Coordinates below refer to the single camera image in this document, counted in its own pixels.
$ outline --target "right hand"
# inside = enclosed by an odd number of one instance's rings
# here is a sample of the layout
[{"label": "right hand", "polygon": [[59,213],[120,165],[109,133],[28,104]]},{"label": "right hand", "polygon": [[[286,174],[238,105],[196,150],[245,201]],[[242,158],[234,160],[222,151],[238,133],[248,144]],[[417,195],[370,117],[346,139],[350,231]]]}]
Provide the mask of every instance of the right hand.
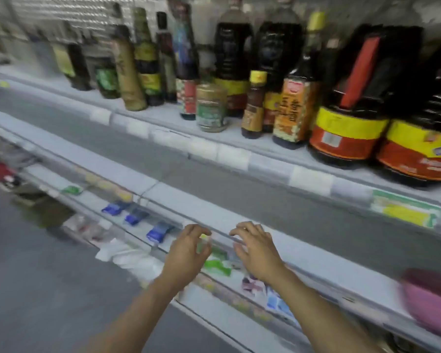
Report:
[{"label": "right hand", "polygon": [[257,279],[272,285],[273,279],[287,270],[273,244],[271,234],[264,231],[261,225],[242,222],[229,235],[238,235],[244,241],[248,252],[242,244],[234,243],[235,252],[248,272]]}]

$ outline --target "jar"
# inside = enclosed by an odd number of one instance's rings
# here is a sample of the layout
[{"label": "jar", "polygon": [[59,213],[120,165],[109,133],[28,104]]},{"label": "jar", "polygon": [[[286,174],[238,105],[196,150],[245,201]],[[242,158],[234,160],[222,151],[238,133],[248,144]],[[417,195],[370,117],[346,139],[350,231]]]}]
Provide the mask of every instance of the jar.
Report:
[{"label": "jar", "polygon": [[196,88],[196,123],[202,131],[218,133],[228,126],[227,90],[212,83]]}]

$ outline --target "yellow bottle cap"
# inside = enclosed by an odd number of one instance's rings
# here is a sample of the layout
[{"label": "yellow bottle cap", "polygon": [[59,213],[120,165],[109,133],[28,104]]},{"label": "yellow bottle cap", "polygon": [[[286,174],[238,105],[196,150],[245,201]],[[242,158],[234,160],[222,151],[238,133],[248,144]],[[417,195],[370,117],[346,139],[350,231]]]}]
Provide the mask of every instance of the yellow bottle cap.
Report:
[{"label": "yellow bottle cap", "polygon": [[325,27],[325,12],[313,12],[307,25],[308,31],[319,31]]},{"label": "yellow bottle cap", "polygon": [[266,83],[266,73],[263,70],[252,70],[250,73],[250,83]]}]

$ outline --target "left hand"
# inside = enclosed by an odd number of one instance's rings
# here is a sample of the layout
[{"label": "left hand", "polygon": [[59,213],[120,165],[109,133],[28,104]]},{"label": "left hand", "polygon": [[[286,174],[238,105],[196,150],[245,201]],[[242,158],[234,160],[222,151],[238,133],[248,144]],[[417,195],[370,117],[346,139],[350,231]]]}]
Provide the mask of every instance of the left hand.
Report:
[{"label": "left hand", "polygon": [[170,247],[165,265],[160,275],[176,293],[183,290],[196,278],[209,255],[211,244],[206,244],[201,253],[196,247],[201,234],[211,235],[211,231],[197,224],[187,225]]}]

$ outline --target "barcode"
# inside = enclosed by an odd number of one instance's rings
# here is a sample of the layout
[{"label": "barcode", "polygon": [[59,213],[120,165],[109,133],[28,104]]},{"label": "barcode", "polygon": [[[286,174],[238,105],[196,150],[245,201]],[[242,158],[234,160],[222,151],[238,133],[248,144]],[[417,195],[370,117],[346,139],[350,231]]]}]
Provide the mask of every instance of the barcode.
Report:
[{"label": "barcode", "polygon": [[341,136],[331,134],[325,131],[322,136],[322,142],[331,147],[338,147],[340,146]]}]

